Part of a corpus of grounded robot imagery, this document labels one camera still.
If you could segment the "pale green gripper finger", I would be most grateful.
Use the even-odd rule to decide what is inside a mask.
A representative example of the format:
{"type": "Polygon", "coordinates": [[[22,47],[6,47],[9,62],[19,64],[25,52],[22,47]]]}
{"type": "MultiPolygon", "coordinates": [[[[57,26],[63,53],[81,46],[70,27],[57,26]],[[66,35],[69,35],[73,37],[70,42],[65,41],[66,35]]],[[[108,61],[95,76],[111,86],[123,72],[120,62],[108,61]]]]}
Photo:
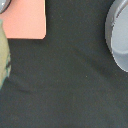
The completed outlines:
{"type": "Polygon", "coordinates": [[[10,62],[11,54],[9,44],[3,29],[3,21],[0,19],[0,89],[5,79],[10,76],[10,62]]]}

